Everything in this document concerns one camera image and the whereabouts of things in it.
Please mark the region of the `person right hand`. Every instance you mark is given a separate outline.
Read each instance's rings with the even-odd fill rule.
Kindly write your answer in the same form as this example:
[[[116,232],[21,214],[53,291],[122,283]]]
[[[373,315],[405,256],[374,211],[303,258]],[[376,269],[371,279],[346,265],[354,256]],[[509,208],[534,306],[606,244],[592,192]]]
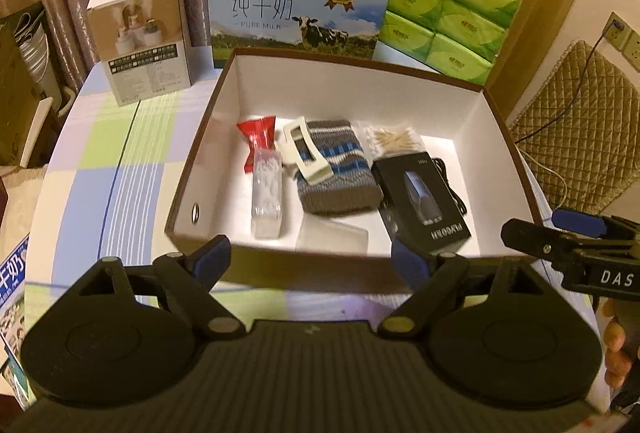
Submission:
[[[626,342],[626,332],[618,322],[612,299],[607,299],[602,305],[602,314],[605,318],[608,318],[608,324],[603,332],[605,346],[604,379],[612,390],[617,390],[625,383],[634,361],[623,350]]]

